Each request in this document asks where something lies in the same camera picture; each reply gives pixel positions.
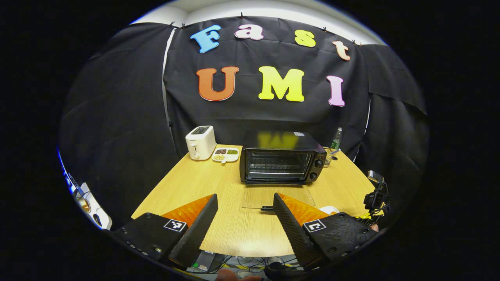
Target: pink letter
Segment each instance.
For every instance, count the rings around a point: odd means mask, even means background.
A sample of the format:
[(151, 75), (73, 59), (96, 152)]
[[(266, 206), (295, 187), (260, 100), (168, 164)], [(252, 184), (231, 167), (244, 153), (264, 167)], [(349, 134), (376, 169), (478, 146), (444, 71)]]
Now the pink letter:
[(260, 40), (264, 38), (262, 35), (262, 27), (256, 24), (243, 24), (238, 27), (240, 30), (234, 33), (234, 36), (242, 39), (250, 38), (252, 40)]
[(331, 96), (328, 103), (332, 106), (343, 107), (346, 103), (342, 100), (341, 84), (344, 80), (340, 77), (329, 75), (326, 77), (330, 81)]

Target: green bottle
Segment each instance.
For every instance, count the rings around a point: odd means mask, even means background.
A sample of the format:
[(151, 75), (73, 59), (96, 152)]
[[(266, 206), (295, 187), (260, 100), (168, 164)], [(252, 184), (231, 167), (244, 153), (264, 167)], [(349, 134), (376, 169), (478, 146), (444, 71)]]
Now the green bottle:
[(341, 147), (341, 140), (342, 140), (342, 127), (338, 127), (337, 133), (335, 134), (335, 137), (331, 142), (330, 148), (333, 150), (338, 150)]

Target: white cup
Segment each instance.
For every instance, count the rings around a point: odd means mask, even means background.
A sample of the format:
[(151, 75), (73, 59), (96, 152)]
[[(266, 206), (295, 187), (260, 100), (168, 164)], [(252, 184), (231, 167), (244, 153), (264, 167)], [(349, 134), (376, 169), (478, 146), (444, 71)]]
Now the white cup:
[(330, 215), (332, 212), (340, 213), (339, 210), (337, 210), (337, 208), (335, 208), (334, 206), (324, 206), (322, 208), (319, 208), (319, 210), (327, 213), (328, 215)]

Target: letter m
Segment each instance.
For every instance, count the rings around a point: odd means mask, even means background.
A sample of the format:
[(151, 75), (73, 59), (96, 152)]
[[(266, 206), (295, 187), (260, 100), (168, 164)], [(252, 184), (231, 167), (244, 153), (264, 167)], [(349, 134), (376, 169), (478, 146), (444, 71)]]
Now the letter m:
[(290, 69), (284, 79), (272, 66), (261, 66), (258, 71), (262, 72), (262, 92), (258, 94), (261, 100), (272, 100), (275, 95), (271, 92), (271, 87), (278, 99), (282, 99), (287, 89), (286, 99), (294, 102), (303, 102), (302, 76), (304, 72), (299, 69)]

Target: white dish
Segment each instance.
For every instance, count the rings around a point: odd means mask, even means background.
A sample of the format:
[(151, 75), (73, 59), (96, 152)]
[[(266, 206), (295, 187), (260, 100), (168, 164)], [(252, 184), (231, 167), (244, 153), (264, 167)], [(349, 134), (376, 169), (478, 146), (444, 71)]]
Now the white dish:
[(327, 213), (328, 215), (330, 215), (332, 212), (340, 213), (339, 210), (334, 206), (324, 206), (322, 208), (319, 208), (319, 210)]
[[(218, 151), (225, 150), (225, 153), (219, 153), (217, 154)], [(229, 150), (237, 151), (238, 154), (228, 154)], [(212, 154), (212, 160), (216, 162), (222, 162), (222, 164), (226, 162), (234, 162), (238, 160), (238, 157), (240, 156), (240, 150), (235, 147), (217, 147), (215, 151)]]

